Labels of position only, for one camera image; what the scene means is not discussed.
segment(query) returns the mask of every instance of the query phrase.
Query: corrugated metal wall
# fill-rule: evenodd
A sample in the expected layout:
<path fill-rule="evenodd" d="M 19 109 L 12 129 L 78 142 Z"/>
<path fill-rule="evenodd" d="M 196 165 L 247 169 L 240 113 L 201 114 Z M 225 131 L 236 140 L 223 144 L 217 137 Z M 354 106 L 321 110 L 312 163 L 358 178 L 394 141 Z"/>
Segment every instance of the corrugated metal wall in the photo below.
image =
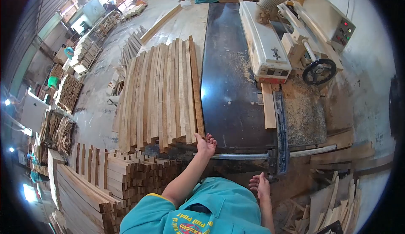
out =
<path fill-rule="evenodd" d="M 68 0 L 29 0 L 19 19 L 14 41 L 8 50 L 2 83 L 9 89 L 23 56 L 38 32 Z"/>

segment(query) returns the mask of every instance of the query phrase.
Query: black handwheel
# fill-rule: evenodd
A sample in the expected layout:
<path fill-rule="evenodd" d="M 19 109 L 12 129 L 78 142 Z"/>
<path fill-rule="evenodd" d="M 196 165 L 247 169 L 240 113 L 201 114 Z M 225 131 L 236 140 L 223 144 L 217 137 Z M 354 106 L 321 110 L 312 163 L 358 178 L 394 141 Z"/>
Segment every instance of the black handwheel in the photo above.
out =
<path fill-rule="evenodd" d="M 304 69 L 302 79 L 308 85 L 320 85 L 331 80 L 335 74 L 335 62 L 329 58 L 320 58 Z"/>

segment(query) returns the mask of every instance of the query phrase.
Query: hand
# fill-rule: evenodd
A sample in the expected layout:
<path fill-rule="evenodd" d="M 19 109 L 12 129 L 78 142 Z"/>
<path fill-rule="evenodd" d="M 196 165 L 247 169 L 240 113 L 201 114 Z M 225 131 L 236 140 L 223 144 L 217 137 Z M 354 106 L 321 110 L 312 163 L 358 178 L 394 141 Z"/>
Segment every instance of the hand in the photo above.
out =
<path fill-rule="evenodd" d="M 250 179 L 250 190 L 257 191 L 259 200 L 270 200 L 270 182 L 265 178 L 265 173 L 255 175 Z"/>
<path fill-rule="evenodd" d="M 215 148 L 217 147 L 217 141 L 210 133 L 207 133 L 205 140 L 200 136 L 200 134 L 194 133 L 197 139 L 197 150 L 198 153 L 205 154 L 212 157 L 215 153 Z"/>

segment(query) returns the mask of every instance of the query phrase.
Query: wood strip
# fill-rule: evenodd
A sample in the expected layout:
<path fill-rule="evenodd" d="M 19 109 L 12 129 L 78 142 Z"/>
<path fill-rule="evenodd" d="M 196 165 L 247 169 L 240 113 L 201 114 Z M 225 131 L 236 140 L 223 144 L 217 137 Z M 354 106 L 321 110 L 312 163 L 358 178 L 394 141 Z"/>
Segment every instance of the wood strip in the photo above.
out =
<path fill-rule="evenodd" d="M 190 42 L 185 40 L 185 64 L 186 64 L 186 78 L 187 78 L 187 98 L 188 98 L 188 117 L 190 122 L 190 143 L 196 143 L 197 139 L 194 136 L 196 132 L 196 116 L 194 109 L 194 92 L 193 82 L 191 76 L 191 61 L 190 61 Z"/>
<path fill-rule="evenodd" d="M 190 45 L 191 79 L 192 79 L 192 86 L 193 86 L 194 109 L 195 109 L 195 116 L 196 116 L 197 133 L 199 133 L 200 136 L 204 138 L 205 131 L 204 131 L 204 120 L 203 120 L 203 116 L 202 116 L 203 110 L 201 107 L 200 79 L 198 78 L 196 46 L 195 46 L 192 36 L 188 37 L 188 41 L 189 41 L 189 45 Z"/>
<path fill-rule="evenodd" d="M 146 79 L 147 79 L 147 71 L 148 71 L 148 63 L 149 63 L 149 53 L 144 53 L 143 63 L 139 63 L 142 66 L 139 69 L 139 78 L 138 78 L 138 86 L 137 86 L 137 94 L 136 99 L 137 101 L 137 115 L 136 115 L 136 141 L 137 141 L 137 148 L 143 148 L 143 107 L 145 104 L 145 88 L 146 88 Z"/>
<path fill-rule="evenodd" d="M 154 56 L 152 58 L 152 71 L 149 77 L 150 79 L 150 87 L 149 87 L 149 97 L 148 97 L 148 143 L 152 142 L 152 134 L 154 134 L 154 103 L 155 103 L 155 82 L 156 82 L 156 72 L 157 72 L 157 65 L 158 65 L 158 57 L 160 52 L 160 45 L 155 47 Z"/>
<path fill-rule="evenodd" d="M 263 107 L 265 110 L 265 128 L 277 128 L 276 112 L 274 108 L 273 91 L 271 84 L 261 83 L 263 93 Z"/>
<path fill-rule="evenodd" d="M 149 78 L 150 78 L 150 74 L 151 74 L 154 51 L 155 51 L 155 47 L 152 47 L 148 53 L 147 69 L 146 69 L 146 76 L 145 76 L 146 82 L 145 82 L 145 93 L 144 93 L 144 98 L 143 98 L 143 141 L 144 141 L 144 143 L 147 143 L 148 141 L 150 141 L 150 132 L 148 134 L 148 121 L 149 121 L 148 98 L 149 98 L 149 82 L 150 82 Z"/>
<path fill-rule="evenodd" d="M 165 14 L 159 21 L 155 22 L 155 24 L 140 38 L 142 43 L 146 43 L 146 40 L 152 36 L 156 30 L 167 21 L 174 13 L 181 9 L 181 5 L 178 4 L 174 8 L 172 8 L 169 12 Z"/>
<path fill-rule="evenodd" d="M 179 89 L 179 48 L 180 38 L 176 38 L 175 45 L 175 114 L 176 114 L 176 138 L 181 137 L 180 122 L 180 89 Z"/>
<path fill-rule="evenodd" d="M 311 156 L 311 164 L 330 164 L 352 160 L 358 160 L 374 155 L 373 143 L 371 141 L 354 146 L 348 149 L 323 153 Z"/>

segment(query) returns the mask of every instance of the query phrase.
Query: electrical box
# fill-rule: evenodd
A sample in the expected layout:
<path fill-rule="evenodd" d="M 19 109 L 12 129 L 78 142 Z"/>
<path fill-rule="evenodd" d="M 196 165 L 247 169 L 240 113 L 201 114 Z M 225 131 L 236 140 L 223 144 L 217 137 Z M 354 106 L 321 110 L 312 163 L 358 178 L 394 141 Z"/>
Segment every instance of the electrical box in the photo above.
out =
<path fill-rule="evenodd" d="M 290 61 L 273 26 L 254 20 L 257 7 L 251 1 L 239 4 L 253 75 L 259 83 L 284 84 L 292 69 Z"/>
<path fill-rule="evenodd" d="M 302 7 L 331 40 L 333 49 L 342 53 L 352 38 L 355 25 L 328 0 L 304 0 Z"/>

